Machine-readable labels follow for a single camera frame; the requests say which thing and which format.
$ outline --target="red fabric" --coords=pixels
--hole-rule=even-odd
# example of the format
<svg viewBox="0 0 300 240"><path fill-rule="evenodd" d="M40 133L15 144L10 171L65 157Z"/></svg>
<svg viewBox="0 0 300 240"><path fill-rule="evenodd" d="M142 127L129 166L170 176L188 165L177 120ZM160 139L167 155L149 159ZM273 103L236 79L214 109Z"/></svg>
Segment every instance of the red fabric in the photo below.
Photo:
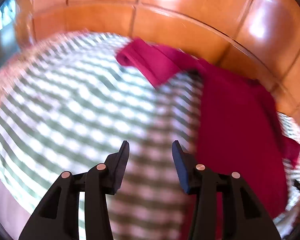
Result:
<svg viewBox="0 0 300 240"><path fill-rule="evenodd" d="M288 192L282 158L295 164L300 145L282 135L274 100L258 81L141 39L123 48L117 61L138 68L154 87L177 72L197 70L204 79L197 161L221 174L239 172L272 218L284 212ZM191 213L181 239L187 239ZM221 205L217 217L221 236Z"/></svg>

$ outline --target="folded fabric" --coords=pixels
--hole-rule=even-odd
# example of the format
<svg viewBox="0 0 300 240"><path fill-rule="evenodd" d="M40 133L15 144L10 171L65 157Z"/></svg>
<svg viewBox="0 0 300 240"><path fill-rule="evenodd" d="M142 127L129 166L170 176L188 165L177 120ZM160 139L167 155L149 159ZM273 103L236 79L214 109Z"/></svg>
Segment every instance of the folded fabric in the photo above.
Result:
<svg viewBox="0 0 300 240"><path fill-rule="evenodd" d="M180 71L196 70L204 80L196 158L214 172L239 172L272 218L284 212L288 200L282 158L295 164L300 145L282 135L275 103L257 81L215 67L204 59L163 45L135 39L117 55L121 65L134 66L154 86ZM192 210L181 239L187 238ZM217 236L222 208L218 200Z"/></svg>

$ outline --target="green and white fabric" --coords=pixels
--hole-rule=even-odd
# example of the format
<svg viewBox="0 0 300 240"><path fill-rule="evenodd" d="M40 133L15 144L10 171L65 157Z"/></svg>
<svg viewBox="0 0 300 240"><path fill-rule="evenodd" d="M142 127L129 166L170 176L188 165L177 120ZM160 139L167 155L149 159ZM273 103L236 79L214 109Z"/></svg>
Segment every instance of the green and white fabric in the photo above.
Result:
<svg viewBox="0 0 300 240"><path fill-rule="evenodd" d="M179 140L194 152L202 83L181 73L154 89L137 69L115 60L127 42L109 33L81 34L22 72L0 106L0 178L32 213L60 173L86 172L127 140L122 186L108 198L114 238L176 239L186 199L171 145ZM82 239L83 200L81 194Z"/></svg>

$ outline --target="wooden headboard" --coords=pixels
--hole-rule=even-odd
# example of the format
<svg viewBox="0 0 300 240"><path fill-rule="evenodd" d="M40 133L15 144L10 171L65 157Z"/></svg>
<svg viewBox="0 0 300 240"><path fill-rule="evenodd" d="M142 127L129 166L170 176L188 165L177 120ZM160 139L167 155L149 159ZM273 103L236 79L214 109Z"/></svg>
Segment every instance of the wooden headboard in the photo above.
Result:
<svg viewBox="0 0 300 240"><path fill-rule="evenodd" d="M37 41L87 28L180 48L259 79L275 97L278 111L300 124L300 7L295 0L30 0L28 4L23 10L32 13L28 28Z"/></svg>

